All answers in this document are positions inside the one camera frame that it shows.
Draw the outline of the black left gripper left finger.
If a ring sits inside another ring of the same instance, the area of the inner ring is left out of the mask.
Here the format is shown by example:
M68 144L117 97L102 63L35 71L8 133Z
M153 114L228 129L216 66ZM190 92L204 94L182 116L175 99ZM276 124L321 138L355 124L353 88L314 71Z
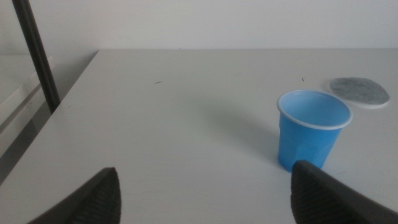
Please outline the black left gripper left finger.
M31 223L119 223L121 189L115 168L99 171L61 202Z

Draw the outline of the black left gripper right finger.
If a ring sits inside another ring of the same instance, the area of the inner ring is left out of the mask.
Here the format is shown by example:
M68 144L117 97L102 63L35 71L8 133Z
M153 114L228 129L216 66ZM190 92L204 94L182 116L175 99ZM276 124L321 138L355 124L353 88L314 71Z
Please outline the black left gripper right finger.
M304 160L292 168L290 204L296 223L397 224L397 212Z

